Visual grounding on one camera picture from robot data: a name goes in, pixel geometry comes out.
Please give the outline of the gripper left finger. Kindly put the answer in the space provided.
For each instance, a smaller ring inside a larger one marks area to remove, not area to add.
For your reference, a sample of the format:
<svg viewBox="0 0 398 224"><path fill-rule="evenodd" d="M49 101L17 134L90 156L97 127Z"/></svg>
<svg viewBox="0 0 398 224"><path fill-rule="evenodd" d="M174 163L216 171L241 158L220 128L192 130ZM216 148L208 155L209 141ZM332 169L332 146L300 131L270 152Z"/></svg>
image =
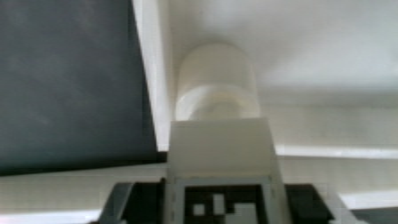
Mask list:
<svg viewBox="0 0 398 224"><path fill-rule="evenodd" d="M96 224L163 224L163 182L117 183Z"/></svg>

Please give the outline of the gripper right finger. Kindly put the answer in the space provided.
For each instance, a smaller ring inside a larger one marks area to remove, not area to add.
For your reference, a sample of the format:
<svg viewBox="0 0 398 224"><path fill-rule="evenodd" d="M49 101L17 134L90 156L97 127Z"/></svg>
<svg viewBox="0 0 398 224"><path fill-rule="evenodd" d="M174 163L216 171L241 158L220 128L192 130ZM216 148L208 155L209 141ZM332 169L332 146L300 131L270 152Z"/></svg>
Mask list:
<svg viewBox="0 0 398 224"><path fill-rule="evenodd" d="M287 184L286 196L293 224L353 224L351 212L323 184Z"/></svg>

